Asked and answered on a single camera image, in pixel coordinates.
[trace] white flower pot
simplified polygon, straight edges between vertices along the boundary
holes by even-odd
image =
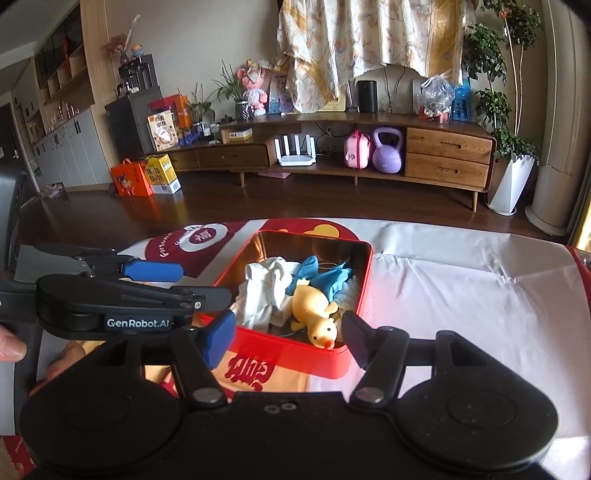
[[[487,207],[500,215],[513,215],[517,211],[515,205],[523,192],[527,178],[530,176],[534,161],[530,155],[522,157],[512,155],[499,187],[495,192],[489,192],[486,196]]]

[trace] blue gripper pad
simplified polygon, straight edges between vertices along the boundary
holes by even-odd
[[[125,264],[121,273],[134,281],[178,282],[183,278],[184,271],[177,263],[136,260]]]
[[[201,329],[197,346],[209,368],[216,368],[236,335],[236,317],[224,310],[209,325]]]

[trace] doorway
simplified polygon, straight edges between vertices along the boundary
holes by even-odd
[[[36,190],[18,142],[17,130],[12,118],[10,104],[0,106],[0,164],[9,165],[27,174],[22,191],[22,205],[35,198]]]

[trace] wooden drawer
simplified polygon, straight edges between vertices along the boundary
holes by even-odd
[[[174,171],[190,171],[199,169],[199,159],[197,150],[180,150],[168,153],[170,162],[173,164]]]
[[[483,189],[488,166],[455,158],[408,153],[404,176]]]
[[[269,155],[264,145],[236,145],[199,149],[201,168],[268,168]]]
[[[407,129],[407,153],[490,164],[492,140],[419,128]]]

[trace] black smart speaker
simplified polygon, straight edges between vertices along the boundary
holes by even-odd
[[[357,82],[357,104],[359,111],[374,113],[378,111],[378,84],[375,80]]]

